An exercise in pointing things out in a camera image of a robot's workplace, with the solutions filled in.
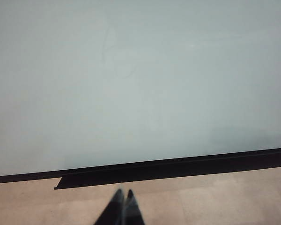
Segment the whiteboard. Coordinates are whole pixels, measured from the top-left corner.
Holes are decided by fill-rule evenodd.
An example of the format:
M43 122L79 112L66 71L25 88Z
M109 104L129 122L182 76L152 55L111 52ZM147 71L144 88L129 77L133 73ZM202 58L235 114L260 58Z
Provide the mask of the whiteboard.
M0 0L0 176L281 147L281 0Z

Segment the black frame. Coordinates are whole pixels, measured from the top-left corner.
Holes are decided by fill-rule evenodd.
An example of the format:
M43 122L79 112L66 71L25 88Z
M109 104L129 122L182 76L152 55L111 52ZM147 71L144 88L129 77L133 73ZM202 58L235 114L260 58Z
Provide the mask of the black frame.
M281 148L0 176L0 183L62 177L55 189L281 167Z

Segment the tile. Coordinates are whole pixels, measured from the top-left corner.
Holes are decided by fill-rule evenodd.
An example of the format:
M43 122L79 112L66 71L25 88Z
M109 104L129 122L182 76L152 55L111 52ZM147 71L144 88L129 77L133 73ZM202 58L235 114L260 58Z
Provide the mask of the tile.
M276 180L281 178L281 167L234 172L233 177L237 182L247 182L251 180Z
M33 207L0 207L0 225L91 225L99 217L104 199L39 204Z
M146 225L185 225L177 191L136 195Z
M91 225L119 187L147 225L281 225L281 168L54 190L59 179L0 184L0 225Z

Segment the floor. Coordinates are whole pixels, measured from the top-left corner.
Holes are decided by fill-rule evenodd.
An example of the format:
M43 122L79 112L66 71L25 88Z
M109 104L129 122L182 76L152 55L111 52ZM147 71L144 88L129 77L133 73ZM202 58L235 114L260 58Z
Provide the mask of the floor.
M92 225L118 187L147 225L281 225L281 167L53 190L59 178L0 184L0 225Z

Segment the white surface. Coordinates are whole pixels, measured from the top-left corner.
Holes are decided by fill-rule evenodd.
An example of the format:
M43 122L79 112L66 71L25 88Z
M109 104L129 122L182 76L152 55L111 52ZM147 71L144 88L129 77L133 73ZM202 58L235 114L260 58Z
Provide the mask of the white surface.
M0 0L0 175L281 147L281 0Z

